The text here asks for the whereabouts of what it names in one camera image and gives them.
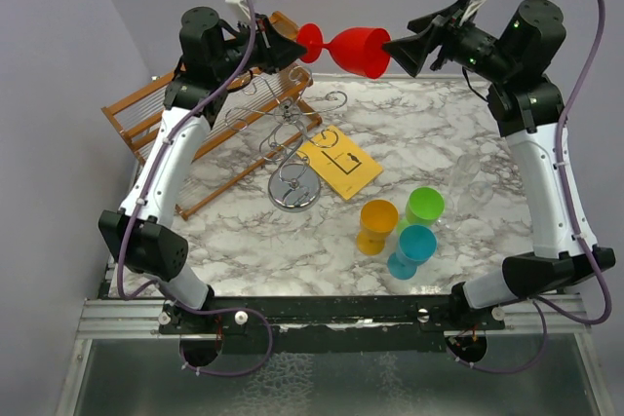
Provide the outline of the red plastic wine glass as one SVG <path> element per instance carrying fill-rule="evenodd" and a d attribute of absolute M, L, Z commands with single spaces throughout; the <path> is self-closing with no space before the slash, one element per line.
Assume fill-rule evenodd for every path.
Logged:
<path fill-rule="evenodd" d="M 326 43 L 315 23 L 304 24 L 296 35 L 296 42 L 306 49 L 303 62 L 313 63 L 322 50 L 327 50 L 342 70 L 369 79 L 377 79 L 386 72 L 391 57 L 382 46 L 390 40 L 384 28 L 353 27 Z"/>

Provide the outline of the green plastic wine glass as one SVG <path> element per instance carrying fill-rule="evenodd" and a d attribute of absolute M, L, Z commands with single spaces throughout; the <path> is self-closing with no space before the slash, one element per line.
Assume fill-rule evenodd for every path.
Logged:
<path fill-rule="evenodd" d="M 399 221 L 396 232 L 398 235 L 411 225 L 430 227 L 434 225 L 445 211 L 445 199 L 440 192 L 432 187 L 414 189 L 408 198 L 405 216 Z"/>

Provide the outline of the orange plastic wine glass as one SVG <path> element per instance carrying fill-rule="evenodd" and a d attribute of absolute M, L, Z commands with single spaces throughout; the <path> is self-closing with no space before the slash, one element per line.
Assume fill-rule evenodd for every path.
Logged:
<path fill-rule="evenodd" d="M 398 210 L 391 202 L 377 199 L 365 203 L 360 212 L 358 250 L 365 255 L 379 254 L 398 221 Z"/>

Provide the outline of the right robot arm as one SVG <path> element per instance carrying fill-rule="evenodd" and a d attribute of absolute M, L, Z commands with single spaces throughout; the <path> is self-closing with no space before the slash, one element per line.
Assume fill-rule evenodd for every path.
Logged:
<path fill-rule="evenodd" d="M 468 0 L 409 22 L 409 37 L 383 50 L 412 77 L 425 59 L 434 70 L 454 61 L 489 81 L 487 106 L 518 166 L 532 223 L 532 250 L 505 258 L 495 271 L 456 285 L 449 321 L 469 329 L 484 308 L 599 277 L 615 264 L 587 222 L 560 119 L 562 94 L 545 70 L 566 37 L 561 9 L 548 0 L 524 0 L 500 37 L 472 21 Z"/>

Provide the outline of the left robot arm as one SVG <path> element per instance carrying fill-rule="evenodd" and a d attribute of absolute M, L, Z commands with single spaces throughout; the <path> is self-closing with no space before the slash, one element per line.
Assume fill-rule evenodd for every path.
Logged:
<path fill-rule="evenodd" d="M 232 27 L 216 10 L 196 7 L 181 18 L 181 69 L 165 89 L 154 144 L 133 189 L 115 211 L 104 211 L 98 228 L 117 272 L 148 278 L 183 305 L 181 320 L 201 333 L 215 321 L 214 292 L 187 265 L 187 240 L 172 229 L 176 201 L 200 146 L 228 98 L 229 85 L 258 68 L 280 72 L 306 50 L 275 29 L 269 17 Z"/>

